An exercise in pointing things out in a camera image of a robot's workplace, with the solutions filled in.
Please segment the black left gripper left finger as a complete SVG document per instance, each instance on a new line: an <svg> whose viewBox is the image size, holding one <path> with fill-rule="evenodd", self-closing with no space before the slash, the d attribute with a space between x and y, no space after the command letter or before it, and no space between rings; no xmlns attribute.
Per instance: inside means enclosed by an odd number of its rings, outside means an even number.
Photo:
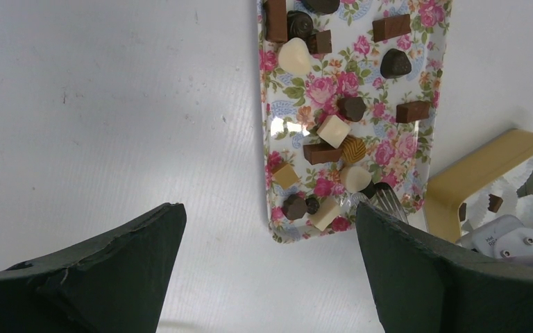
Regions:
<svg viewBox="0 0 533 333"><path fill-rule="evenodd" d="M0 271L0 332L155 332L186 222L165 203Z"/></svg>

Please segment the dark square chocolate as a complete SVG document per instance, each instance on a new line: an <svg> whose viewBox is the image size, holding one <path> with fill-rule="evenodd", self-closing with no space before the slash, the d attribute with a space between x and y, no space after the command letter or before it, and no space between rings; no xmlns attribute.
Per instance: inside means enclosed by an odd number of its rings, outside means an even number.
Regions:
<svg viewBox="0 0 533 333"><path fill-rule="evenodd" d="M494 194L489 194L488 211L497 213L502 207L503 203L504 203L504 200L502 197L494 195Z"/></svg>

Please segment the dark fluted round chocolate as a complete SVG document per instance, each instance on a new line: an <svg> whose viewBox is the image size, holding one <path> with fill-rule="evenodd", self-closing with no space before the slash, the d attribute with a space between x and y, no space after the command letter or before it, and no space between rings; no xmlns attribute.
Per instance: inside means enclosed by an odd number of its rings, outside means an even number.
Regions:
<svg viewBox="0 0 533 333"><path fill-rule="evenodd" d="M393 188L386 182L374 183L373 181L370 181L369 184L359 192L364 194L368 199L372 199L377 193L392 190Z"/></svg>

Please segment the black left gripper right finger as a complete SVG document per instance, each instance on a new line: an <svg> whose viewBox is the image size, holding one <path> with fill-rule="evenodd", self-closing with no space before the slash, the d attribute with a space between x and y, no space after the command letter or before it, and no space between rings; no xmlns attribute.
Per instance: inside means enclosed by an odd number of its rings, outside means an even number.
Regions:
<svg viewBox="0 0 533 333"><path fill-rule="evenodd" d="M533 332L533 268L456 246L368 204L356 231L385 332Z"/></svg>

